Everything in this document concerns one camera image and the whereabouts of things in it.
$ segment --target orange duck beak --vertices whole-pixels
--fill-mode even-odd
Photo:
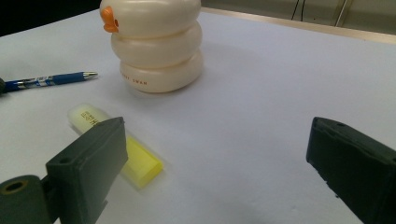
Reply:
[[[105,23],[104,29],[109,33],[117,33],[119,31],[119,22],[114,20],[113,9],[106,7],[100,12],[103,22]]]

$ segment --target inflatable ring stack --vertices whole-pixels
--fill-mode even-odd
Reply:
[[[200,9],[200,0],[102,0],[104,29],[132,87],[174,91],[200,76]]]

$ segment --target white table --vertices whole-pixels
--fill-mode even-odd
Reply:
[[[361,223],[305,161],[312,118],[396,148],[396,45],[203,12],[205,71],[189,87],[126,86],[99,12],[0,38],[4,80],[97,71],[84,83],[0,97],[0,182],[46,174],[90,103],[164,162],[146,188],[118,177],[102,223]]]

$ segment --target black wire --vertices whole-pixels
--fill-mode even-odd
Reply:
[[[300,2],[300,0],[297,0],[296,6],[295,6],[294,11],[293,11],[293,15],[291,16],[291,20],[294,19],[294,15],[296,14],[296,10],[297,10],[297,6],[298,6],[299,2]]]
[[[301,21],[303,21],[303,16],[304,16],[304,6],[305,6],[305,0],[303,1],[303,6],[301,7]]]

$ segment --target yellow highlighter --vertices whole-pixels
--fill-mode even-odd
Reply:
[[[104,111],[89,104],[76,106],[68,112],[67,116],[81,134],[87,132],[96,123],[110,119]],[[163,163],[129,134],[126,134],[126,147],[129,159],[121,173],[142,189],[161,172]]]

